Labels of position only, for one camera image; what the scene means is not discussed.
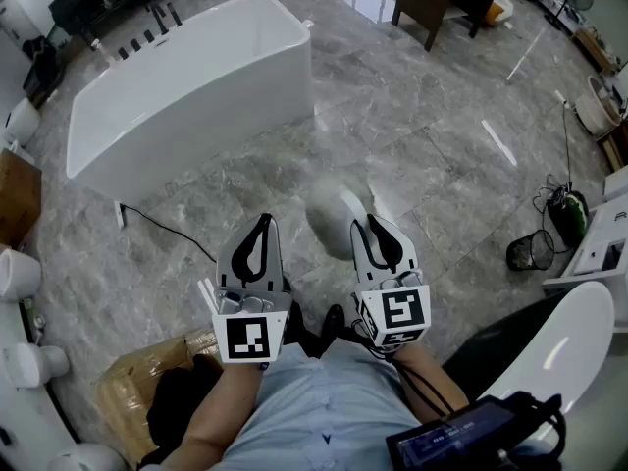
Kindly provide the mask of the brown wooden board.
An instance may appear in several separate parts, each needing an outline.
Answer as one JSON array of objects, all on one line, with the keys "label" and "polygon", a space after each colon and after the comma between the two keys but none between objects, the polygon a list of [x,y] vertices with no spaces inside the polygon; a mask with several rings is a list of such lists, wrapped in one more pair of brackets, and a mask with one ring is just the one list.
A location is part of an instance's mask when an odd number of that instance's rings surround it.
[{"label": "brown wooden board", "polygon": [[41,175],[10,150],[0,153],[0,244],[18,249],[39,218]]}]

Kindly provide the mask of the black faucet spout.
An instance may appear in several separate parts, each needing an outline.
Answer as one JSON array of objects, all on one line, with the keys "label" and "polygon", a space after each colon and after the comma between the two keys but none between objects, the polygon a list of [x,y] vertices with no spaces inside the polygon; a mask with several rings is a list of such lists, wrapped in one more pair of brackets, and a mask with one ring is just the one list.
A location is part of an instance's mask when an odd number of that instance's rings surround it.
[{"label": "black faucet spout", "polygon": [[168,30],[168,28],[164,24],[164,19],[166,17],[166,13],[163,10],[163,8],[159,4],[152,3],[150,5],[150,11],[151,11],[151,13],[152,13],[156,23],[157,23],[157,26],[159,27],[160,33],[162,35],[167,34],[169,30]]}]

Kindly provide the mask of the person's light blue shirt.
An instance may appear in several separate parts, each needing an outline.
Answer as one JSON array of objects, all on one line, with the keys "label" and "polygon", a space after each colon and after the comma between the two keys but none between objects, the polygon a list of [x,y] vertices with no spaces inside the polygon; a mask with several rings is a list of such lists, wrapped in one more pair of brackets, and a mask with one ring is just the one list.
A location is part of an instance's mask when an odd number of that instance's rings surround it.
[{"label": "person's light blue shirt", "polygon": [[319,359],[287,345],[266,370],[229,364],[216,388],[236,435],[212,471],[393,471],[387,437],[435,415],[390,363],[345,340]]}]

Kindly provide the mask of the white and yellow basin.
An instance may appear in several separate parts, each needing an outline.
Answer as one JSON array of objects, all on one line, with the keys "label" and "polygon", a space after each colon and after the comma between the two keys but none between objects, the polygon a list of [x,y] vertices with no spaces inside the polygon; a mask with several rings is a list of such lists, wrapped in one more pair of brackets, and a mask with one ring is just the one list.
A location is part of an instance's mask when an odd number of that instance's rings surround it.
[{"label": "white and yellow basin", "polygon": [[493,0],[489,11],[485,16],[485,24],[495,26],[509,20],[514,13],[514,5],[511,0]]}]

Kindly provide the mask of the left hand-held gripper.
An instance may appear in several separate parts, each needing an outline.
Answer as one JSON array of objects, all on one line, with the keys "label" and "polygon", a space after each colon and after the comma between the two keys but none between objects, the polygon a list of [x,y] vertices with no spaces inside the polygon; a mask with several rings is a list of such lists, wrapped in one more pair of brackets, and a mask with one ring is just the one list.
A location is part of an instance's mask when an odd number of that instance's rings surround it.
[{"label": "left hand-held gripper", "polygon": [[197,286],[212,314],[222,362],[276,361],[292,294],[284,284],[279,228],[271,214],[258,215],[230,235],[217,258],[217,282],[223,288],[207,278]]}]

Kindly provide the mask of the person's black trousers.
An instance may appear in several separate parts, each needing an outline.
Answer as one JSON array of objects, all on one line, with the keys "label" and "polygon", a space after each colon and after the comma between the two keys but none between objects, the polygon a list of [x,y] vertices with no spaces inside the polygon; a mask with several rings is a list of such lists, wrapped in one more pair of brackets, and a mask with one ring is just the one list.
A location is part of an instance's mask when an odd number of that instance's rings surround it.
[{"label": "person's black trousers", "polygon": [[364,337],[345,325],[342,306],[334,304],[330,307],[322,331],[316,335],[305,327],[299,304],[296,301],[292,303],[284,334],[284,344],[298,343],[308,357],[320,358],[335,340],[367,345]]}]

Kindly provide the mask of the green and black bag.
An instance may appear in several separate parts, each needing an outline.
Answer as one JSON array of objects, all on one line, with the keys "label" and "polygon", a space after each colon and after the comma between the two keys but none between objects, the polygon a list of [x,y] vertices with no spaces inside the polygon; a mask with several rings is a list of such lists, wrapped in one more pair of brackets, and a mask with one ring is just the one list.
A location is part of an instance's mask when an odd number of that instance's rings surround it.
[{"label": "green and black bag", "polygon": [[550,194],[547,207],[564,245],[577,248],[584,239],[589,222],[589,207],[584,195],[562,186]]}]

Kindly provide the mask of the person's left forearm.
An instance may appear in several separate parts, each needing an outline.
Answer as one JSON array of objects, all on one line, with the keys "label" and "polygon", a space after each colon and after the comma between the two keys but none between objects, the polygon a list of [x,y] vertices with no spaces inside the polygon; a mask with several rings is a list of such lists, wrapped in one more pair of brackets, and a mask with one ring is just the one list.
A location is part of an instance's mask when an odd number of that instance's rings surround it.
[{"label": "person's left forearm", "polygon": [[253,413],[262,377],[257,363],[226,365],[162,466],[167,471],[208,471],[218,464]]}]

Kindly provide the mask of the white ceramic toilet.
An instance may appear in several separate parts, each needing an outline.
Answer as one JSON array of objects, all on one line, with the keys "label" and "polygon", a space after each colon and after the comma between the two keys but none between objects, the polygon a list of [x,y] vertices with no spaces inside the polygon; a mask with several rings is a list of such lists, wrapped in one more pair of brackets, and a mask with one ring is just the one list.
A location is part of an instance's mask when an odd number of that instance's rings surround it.
[{"label": "white ceramic toilet", "polygon": [[53,457],[46,471],[128,471],[124,459],[106,445],[81,443]]},{"label": "white ceramic toilet", "polygon": [[13,249],[0,253],[0,301],[17,302],[35,296],[41,278],[38,260]]},{"label": "white ceramic toilet", "polygon": [[27,146],[41,122],[39,111],[24,98],[9,114],[3,137],[10,143],[16,141],[19,146]]},{"label": "white ceramic toilet", "polygon": [[61,377],[70,370],[66,352],[55,345],[18,343],[15,346],[15,361],[17,373],[13,384],[18,389],[43,387],[51,379]]}]

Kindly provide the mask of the brown cardboard box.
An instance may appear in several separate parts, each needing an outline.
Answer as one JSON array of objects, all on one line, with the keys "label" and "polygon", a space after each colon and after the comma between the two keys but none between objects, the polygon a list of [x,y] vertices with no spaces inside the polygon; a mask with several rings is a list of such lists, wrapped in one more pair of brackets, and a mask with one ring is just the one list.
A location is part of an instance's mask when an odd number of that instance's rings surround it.
[{"label": "brown cardboard box", "polygon": [[149,435],[147,414],[162,375],[177,367],[190,370],[198,354],[221,365],[212,329],[197,329],[122,355],[96,382],[96,406],[131,465],[157,448]]}]

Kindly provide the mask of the white cabinet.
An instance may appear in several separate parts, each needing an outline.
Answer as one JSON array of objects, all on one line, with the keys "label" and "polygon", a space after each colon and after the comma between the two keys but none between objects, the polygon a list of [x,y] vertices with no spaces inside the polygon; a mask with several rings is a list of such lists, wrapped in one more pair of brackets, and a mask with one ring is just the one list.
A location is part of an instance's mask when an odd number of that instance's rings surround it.
[{"label": "white cabinet", "polygon": [[614,298],[628,299],[628,194],[598,206],[566,269],[543,281],[545,294],[587,281],[604,284]]}]

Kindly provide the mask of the white bathtub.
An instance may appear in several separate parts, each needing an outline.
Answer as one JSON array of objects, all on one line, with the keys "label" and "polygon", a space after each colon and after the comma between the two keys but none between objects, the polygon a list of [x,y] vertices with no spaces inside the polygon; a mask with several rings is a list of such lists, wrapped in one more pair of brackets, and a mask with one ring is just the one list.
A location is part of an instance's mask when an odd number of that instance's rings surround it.
[{"label": "white bathtub", "polygon": [[134,204],[313,110],[308,26],[279,0],[230,0],[114,62],[75,96],[66,174]]}]

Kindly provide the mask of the black screen device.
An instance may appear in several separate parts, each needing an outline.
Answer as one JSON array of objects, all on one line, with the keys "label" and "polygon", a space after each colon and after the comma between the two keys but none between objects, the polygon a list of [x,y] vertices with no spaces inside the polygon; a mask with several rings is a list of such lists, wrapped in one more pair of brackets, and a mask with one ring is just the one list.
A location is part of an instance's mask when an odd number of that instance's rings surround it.
[{"label": "black screen device", "polygon": [[557,393],[486,395],[469,406],[386,438],[394,471],[561,471],[566,423]]}]

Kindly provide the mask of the person's right forearm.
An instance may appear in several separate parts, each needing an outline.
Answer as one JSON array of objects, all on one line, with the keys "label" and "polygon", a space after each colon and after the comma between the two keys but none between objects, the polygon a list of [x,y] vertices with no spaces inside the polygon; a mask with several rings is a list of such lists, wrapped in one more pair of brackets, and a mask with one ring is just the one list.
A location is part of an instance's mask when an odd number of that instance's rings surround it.
[{"label": "person's right forearm", "polygon": [[[394,367],[400,376],[406,404],[421,424],[436,420],[440,418],[441,415],[435,412],[432,407],[416,393],[412,386],[415,386],[416,389],[437,406],[443,414],[449,414],[469,404],[468,398],[460,386],[445,372],[439,362],[421,342],[412,342],[401,347],[392,358],[395,361]],[[439,392],[446,401],[446,404],[443,404],[429,387],[412,374],[408,375],[412,380],[412,383],[409,384],[408,380],[402,376],[402,374],[405,373],[404,368],[412,370],[425,379]]]}]

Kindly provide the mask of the black mesh waste basket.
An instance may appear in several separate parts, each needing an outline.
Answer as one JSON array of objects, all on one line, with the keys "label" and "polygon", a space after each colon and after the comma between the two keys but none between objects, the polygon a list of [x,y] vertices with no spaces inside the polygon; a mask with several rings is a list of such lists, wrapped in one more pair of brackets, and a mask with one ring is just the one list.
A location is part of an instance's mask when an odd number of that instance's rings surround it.
[{"label": "black mesh waste basket", "polygon": [[506,264],[512,271],[545,271],[554,259],[554,243],[544,229],[514,240],[506,248]]}]

